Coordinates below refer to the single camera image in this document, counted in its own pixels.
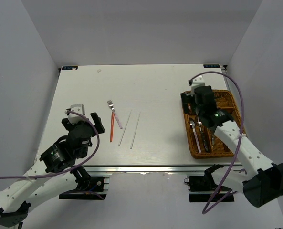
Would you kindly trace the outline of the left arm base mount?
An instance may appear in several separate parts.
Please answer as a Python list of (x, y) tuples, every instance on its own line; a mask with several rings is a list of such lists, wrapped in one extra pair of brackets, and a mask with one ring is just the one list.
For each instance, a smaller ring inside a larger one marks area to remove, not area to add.
[(73, 188), (61, 193), (64, 200), (105, 200), (109, 188), (109, 177), (90, 175), (84, 167), (66, 173), (73, 178)]

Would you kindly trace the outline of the spoon with dark dotted handle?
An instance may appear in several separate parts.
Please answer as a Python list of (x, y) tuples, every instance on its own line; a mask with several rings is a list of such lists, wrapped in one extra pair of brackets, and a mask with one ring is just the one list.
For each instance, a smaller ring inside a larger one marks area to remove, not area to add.
[(205, 137), (205, 131), (204, 131), (204, 126), (202, 124), (202, 122), (200, 121), (199, 117), (197, 116), (197, 126), (199, 127), (200, 133), (201, 133), (201, 139), (205, 148), (205, 151), (207, 153), (210, 153), (210, 148), (207, 142), (207, 139)]

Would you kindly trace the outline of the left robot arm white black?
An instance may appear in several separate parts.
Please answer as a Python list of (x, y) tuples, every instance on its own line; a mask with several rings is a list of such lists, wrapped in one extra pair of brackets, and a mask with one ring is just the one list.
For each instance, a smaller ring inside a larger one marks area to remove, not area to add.
[(62, 125), (67, 135), (57, 139), (45, 150), (38, 161), (15, 182), (0, 191), (0, 225), (11, 228), (21, 225), (28, 213), (40, 204), (65, 192), (94, 195), (102, 199), (100, 179), (91, 177), (77, 159), (89, 160), (91, 139), (105, 129), (97, 113), (92, 121), (74, 109), (69, 109)]

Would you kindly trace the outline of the knife with pink handle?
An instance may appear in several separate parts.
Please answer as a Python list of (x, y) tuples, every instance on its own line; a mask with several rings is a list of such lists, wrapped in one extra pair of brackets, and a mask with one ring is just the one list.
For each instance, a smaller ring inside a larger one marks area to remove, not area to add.
[(188, 113), (188, 114), (191, 114), (191, 113), (192, 113), (192, 109), (191, 109), (190, 104), (187, 104), (187, 113)]

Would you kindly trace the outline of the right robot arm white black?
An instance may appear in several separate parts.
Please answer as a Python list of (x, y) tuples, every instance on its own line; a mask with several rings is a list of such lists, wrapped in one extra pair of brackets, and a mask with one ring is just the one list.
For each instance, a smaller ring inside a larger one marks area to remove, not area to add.
[(230, 156), (243, 167), (235, 171), (233, 164), (214, 164), (202, 176), (189, 178), (190, 191), (211, 192), (206, 210), (218, 203), (215, 196), (224, 187), (226, 196), (243, 193), (257, 208), (283, 195), (283, 164), (267, 158), (247, 138), (243, 115), (230, 92), (200, 84), (180, 97), (191, 155), (195, 159)]

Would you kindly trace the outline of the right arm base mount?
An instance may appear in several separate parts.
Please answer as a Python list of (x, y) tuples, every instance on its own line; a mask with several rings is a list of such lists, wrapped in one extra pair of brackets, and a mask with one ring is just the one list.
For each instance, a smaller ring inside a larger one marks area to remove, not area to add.
[(212, 173), (223, 168), (222, 165), (213, 165), (204, 171), (203, 175), (187, 176), (184, 179), (184, 184), (189, 187), (189, 202), (190, 203), (206, 203), (214, 190), (218, 186), (213, 181)]

